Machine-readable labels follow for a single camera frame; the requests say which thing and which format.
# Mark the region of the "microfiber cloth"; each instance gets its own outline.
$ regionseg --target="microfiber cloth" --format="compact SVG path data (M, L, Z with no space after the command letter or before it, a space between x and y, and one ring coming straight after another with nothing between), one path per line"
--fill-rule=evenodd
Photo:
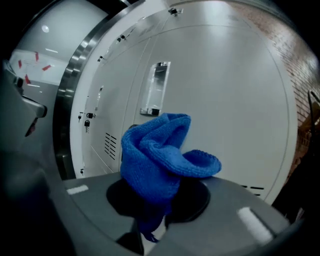
M145 237L171 212L181 177L206 178L221 170L220 161L211 154L200 150L181 154L190 123L189 115L164 113L122 137L121 176L144 199L144 212L153 216L152 221L138 220Z

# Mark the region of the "metal frame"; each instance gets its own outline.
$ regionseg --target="metal frame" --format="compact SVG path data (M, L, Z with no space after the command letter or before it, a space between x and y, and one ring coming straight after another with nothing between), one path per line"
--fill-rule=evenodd
M75 50L63 73L53 113L54 153L59 173L63 180L76 178L71 157L70 120L72 104L82 71L90 55L107 31L143 2L145 0L139 0L123 9L113 18L108 19L106 17L96 25Z

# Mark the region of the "white tape strip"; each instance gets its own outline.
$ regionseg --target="white tape strip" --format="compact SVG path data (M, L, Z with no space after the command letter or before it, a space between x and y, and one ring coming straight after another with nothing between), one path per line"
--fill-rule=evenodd
M81 185L73 188L69 188L66 191L68 192L69 195L74 195L83 191L88 190L89 188L86 185Z
M265 245L273 239L270 231L250 210L249 207L241 208L237 213L248 231L259 242L260 245Z

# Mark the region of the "brick wall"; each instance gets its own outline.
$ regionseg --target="brick wall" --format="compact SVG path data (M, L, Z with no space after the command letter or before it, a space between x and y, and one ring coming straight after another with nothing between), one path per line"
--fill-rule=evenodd
M320 65L317 57L305 41L289 26L273 15L258 8L235 2L228 2L236 11L253 22L267 38L280 56L291 78L294 91L298 127L310 114L308 90L312 89L320 95ZM298 129L295 156L289 176L300 163L309 147L310 134Z

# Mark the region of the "blue cloth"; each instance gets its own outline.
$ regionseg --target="blue cloth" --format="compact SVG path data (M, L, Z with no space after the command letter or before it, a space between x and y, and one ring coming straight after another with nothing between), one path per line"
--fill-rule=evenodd
M122 137L121 175L145 200L145 212L152 216L138 220L143 234L154 231L170 213L181 177L205 178L221 170L220 161L211 154L200 150L181 154L190 123L189 115L164 113Z

